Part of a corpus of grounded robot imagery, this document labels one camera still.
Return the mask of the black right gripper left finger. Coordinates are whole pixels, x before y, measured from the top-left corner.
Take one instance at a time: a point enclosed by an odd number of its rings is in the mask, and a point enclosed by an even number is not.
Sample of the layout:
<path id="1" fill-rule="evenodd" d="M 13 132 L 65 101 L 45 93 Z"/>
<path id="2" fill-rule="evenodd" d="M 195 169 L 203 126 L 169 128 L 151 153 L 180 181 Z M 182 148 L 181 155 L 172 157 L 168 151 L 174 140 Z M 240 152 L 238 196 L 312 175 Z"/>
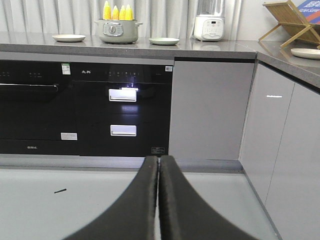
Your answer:
<path id="1" fill-rule="evenodd" d="M 67 240 L 153 240 L 158 190 L 158 158 L 147 156 L 120 197 Z"/>

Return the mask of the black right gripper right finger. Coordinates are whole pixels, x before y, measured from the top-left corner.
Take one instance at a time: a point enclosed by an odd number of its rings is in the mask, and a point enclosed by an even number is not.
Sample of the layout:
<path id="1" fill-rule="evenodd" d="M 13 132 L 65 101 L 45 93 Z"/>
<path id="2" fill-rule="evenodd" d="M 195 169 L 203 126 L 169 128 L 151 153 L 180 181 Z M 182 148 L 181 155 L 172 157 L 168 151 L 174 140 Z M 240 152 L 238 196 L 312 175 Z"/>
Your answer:
<path id="1" fill-rule="evenodd" d="M 185 178 L 173 156 L 159 164 L 158 204 L 163 240 L 252 240 L 215 211 Z"/>

